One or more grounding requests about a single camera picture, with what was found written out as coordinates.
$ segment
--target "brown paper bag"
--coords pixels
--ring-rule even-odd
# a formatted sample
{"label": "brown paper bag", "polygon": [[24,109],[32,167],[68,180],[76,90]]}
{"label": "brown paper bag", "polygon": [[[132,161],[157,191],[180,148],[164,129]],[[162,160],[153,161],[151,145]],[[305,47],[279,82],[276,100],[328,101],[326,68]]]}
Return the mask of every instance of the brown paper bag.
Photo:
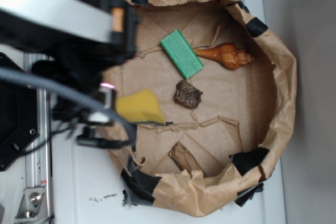
{"label": "brown paper bag", "polygon": [[[293,133],[296,60],[240,0],[127,0],[141,18],[138,56],[104,75],[124,96],[150,88],[168,126],[139,124],[136,149],[110,151],[134,204],[204,216],[236,200],[242,205],[275,164]],[[192,47],[234,42],[255,61],[238,70],[200,58],[188,81],[203,92],[197,109],[174,102],[183,79],[160,40],[179,29]],[[111,139],[125,135],[105,127]],[[180,171],[168,153],[182,143],[201,170]]]}

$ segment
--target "conch shell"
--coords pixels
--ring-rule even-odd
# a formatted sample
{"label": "conch shell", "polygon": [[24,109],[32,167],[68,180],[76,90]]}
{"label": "conch shell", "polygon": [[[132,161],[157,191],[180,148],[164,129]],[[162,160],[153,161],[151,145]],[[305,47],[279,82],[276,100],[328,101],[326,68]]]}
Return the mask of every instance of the conch shell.
{"label": "conch shell", "polygon": [[244,49],[237,49],[234,43],[221,44],[209,49],[194,49],[194,52],[203,58],[216,60],[229,69],[238,69],[254,61]]}

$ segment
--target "green block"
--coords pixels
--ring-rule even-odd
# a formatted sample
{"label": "green block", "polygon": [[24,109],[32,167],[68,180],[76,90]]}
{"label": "green block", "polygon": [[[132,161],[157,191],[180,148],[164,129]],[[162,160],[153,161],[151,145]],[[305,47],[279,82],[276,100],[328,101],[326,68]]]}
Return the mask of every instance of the green block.
{"label": "green block", "polygon": [[169,34],[160,43],[185,79],[204,67],[179,30]]}

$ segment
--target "bolt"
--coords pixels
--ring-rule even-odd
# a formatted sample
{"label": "bolt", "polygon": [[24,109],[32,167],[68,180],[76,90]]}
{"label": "bolt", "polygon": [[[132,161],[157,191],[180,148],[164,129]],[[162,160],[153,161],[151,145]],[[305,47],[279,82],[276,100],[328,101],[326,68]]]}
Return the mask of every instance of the bolt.
{"label": "bolt", "polygon": [[32,212],[31,212],[31,210],[29,210],[29,211],[25,211],[25,212],[23,213],[23,216],[24,216],[25,218],[31,218],[31,217],[33,216],[33,214],[32,214]]}
{"label": "bolt", "polygon": [[29,197],[29,200],[34,206],[36,206],[41,203],[42,196],[38,193],[32,193]]}

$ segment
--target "metal frame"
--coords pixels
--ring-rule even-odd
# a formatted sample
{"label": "metal frame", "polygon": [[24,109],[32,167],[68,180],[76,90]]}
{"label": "metal frame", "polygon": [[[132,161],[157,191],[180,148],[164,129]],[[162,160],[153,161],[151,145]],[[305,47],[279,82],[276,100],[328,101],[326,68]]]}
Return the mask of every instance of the metal frame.
{"label": "metal frame", "polygon": [[[24,69],[29,71],[33,63],[38,60],[48,60],[48,57],[39,54],[25,54]],[[49,95],[45,90],[39,89],[37,98],[40,135],[27,150],[32,150],[42,143],[45,144],[26,156],[26,189],[15,217],[15,223],[50,223],[54,216],[51,142],[49,141],[51,138]],[[41,197],[36,206],[32,202],[34,193],[38,193]]]}

